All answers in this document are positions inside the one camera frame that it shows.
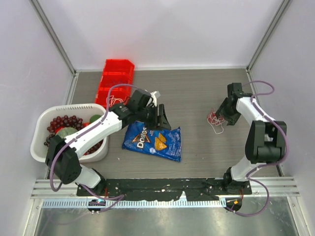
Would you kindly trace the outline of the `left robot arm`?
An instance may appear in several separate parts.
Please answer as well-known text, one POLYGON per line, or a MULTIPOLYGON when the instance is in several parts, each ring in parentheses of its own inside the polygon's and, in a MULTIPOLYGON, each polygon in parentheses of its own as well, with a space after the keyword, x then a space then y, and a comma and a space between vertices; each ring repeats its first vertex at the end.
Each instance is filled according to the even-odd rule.
POLYGON ((150 130, 170 130, 163 104, 157 104, 159 93, 137 88, 127 103, 107 107, 104 115, 80 131, 65 138, 55 135, 49 144, 45 163, 50 168, 50 187, 54 192, 60 186, 53 183, 58 177, 61 185, 76 183, 94 196, 106 188, 105 178, 94 169, 80 164, 79 159, 95 144, 136 121, 150 130))

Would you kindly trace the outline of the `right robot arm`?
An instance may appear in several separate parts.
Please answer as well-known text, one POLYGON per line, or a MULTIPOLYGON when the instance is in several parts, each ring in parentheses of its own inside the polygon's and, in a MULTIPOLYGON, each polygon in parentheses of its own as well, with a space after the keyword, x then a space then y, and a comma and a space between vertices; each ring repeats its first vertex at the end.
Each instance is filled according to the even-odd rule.
POLYGON ((287 125, 268 115, 258 105, 256 95, 243 91, 241 83, 227 85, 227 97, 216 111, 228 125, 244 117, 250 126, 245 144, 245 156, 223 175, 222 188, 234 194, 245 187, 250 177, 260 169, 280 164, 287 157, 287 125))

